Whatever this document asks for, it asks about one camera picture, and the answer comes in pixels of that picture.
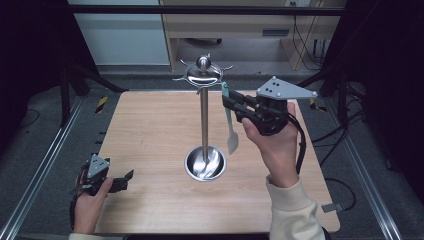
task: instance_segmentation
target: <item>gray floor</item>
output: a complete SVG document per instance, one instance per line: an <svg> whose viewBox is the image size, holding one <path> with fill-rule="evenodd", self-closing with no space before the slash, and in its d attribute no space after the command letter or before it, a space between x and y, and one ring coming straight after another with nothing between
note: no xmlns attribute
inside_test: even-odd
<svg viewBox="0 0 424 240"><path fill-rule="evenodd" d="M225 80L234 89L256 89L273 75L296 84L314 73L304 67L299 71L292 71L284 57L281 44L275 39L224 39L221 45L216 45L213 40L184 40L181 42L178 57L189 63L195 61L199 55L207 53L211 53L212 60L221 67L235 66L225 75ZM307 58L305 60L310 67L314 67ZM116 68L102 68L106 79L130 89L192 90L187 84L171 80L183 73L185 69L183 66L175 71L171 71L169 67L143 67L143 72L145 72L143 75L140 75L140 69L122 71L122 69ZM26 236L28 234L64 236L70 233L68 204L71 196L68 195L68 191L73 187L74 179L82 162L91 153L100 150L104 132L107 131L119 100L118 93L113 93L91 80L88 83L91 87L88 96L77 97L72 94L73 103L82 102L81 110L63 146L58 151L54 163L48 169L40 192L33 204L29 204L31 206L26 218L18 224L20 226L18 233L22 239L24 234ZM317 82L308 88L317 90L320 84ZM95 113L98 102L103 96L107 96L108 101L102 113ZM334 98L317 99L318 106L329 109L335 103ZM330 111L321 112L310 109L307 100L301 100L299 104L311 139L321 137L336 127ZM351 104L350 108L349 114L361 110L358 102ZM0 226L4 226L9 220L40 163L43 162L51 142L60 130L59 88L52 88L34 96L29 103L29 109L31 110L28 111L22 125L31 123L35 119L36 121L16 133L0 160L0 181L2 182ZM331 146L322 145L334 143L339 136L340 133L316 144L314 149L319 160L322 160L331 148ZM360 118L358 121L352 122L348 136L370 173L402 238L424 239L424 229L422 228L424 207L415 197L403 175L387 170L384 156L368 124L361 121ZM347 139L336 148L322 167L325 177L336 178L347 183L357 198L356 205L352 210L338 213L341 229L332 233L332 238L390 239L383 234L378 217L366 197L366 189L355 173L352 157L344 145L346 141ZM344 206L352 203L352 195L344 186L335 182L327 182L327 184L335 203L342 203ZM39 239L48 239L48 237L42 235Z"/></svg>

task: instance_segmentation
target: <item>white sleeve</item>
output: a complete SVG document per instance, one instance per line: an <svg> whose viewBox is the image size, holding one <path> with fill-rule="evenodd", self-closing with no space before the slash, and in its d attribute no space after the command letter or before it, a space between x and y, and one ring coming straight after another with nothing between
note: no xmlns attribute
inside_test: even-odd
<svg viewBox="0 0 424 240"><path fill-rule="evenodd" d="M71 235L69 235L69 240L103 240L103 238L94 235L71 233Z"/></svg>
<svg viewBox="0 0 424 240"><path fill-rule="evenodd" d="M317 203L306 195L301 179L292 187L279 188L268 176L266 185L272 201L270 240L325 239L315 216Z"/></svg>

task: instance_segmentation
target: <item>metal rail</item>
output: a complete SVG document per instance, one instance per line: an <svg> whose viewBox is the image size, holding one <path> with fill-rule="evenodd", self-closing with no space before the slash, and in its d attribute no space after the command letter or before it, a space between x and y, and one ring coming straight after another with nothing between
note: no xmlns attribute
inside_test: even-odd
<svg viewBox="0 0 424 240"><path fill-rule="evenodd" d="M336 114L336 107L334 106L334 101L325 99L326 105L329 107L329 112L333 117L334 122L337 123L338 118ZM380 225L381 230L383 231L384 236L388 240L400 240L402 236L399 232L399 229L396 226L386 204L380 192L377 189L377 186L374 184L370 174L368 173L361 156L355 148L355 145L352 142L352 139L349 135L346 136L344 140L345 149L350 156L350 161L352 167L358 177L359 183L364 190L365 196L371 206L371 209L374 212L374 215L377 219L378 224Z"/></svg>
<svg viewBox="0 0 424 240"><path fill-rule="evenodd" d="M157 5L47 5L45 10L91 14L214 14L214 15L296 15L344 16L363 13L345 8L263 7L263 6L157 6Z"/></svg>
<svg viewBox="0 0 424 240"><path fill-rule="evenodd" d="M56 134L55 139L53 140L50 148L47 150L46 155L41 161L40 166L37 169L37 172L34 174L31 182L29 183L27 189L21 197L18 205L15 207L12 215L9 217L6 224L0 231L0 239L1 240L12 240L16 237L23 221L25 220L26 215L28 214L32 204L37 197L38 192L41 189L41 186L44 183L44 180L49 173L50 168L56 160L57 155L59 154L60 149L66 137L68 136L75 119L79 113L81 105L84 101L83 97L78 97L73 109L71 110L71 116L69 118L68 123L59 129Z"/></svg>

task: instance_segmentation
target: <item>wooden tabletop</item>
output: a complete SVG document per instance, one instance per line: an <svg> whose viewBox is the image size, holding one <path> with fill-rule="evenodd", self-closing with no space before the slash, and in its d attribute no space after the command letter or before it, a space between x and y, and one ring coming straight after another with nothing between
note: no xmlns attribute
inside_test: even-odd
<svg viewBox="0 0 424 240"><path fill-rule="evenodd" d="M254 92L242 92L255 96ZM327 186L307 135L301 177L318 205L331 203ZM184 159L202 144L200 97L196 92L125 92L116 107L100 157L110 158L109 176L134 169L126 191L109 194L98 233L265 233L271 226L269 174L257 147L235 120L238 149L229 155L227 118L221 93L209 91L209 145L227 158L225 173L199 182L185 171ZM330 232L339 229L335 212L318 208L318 219Z"/></svg>

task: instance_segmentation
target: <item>person's right hand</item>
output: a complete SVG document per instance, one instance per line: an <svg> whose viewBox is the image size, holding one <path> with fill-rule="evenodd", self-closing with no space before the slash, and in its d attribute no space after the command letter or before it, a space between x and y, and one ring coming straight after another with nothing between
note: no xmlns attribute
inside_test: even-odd
<svg viewBox="0 0 424 240"><path fill-rule="evenodd" d="M287 109L296 116L294 103L288 102ZM262 136L249 119L243 118L242 123L247 137L261 152L272 184L281 188L296 184L299 181L296 173L297 128L289 122L278 134Z"/></svg>

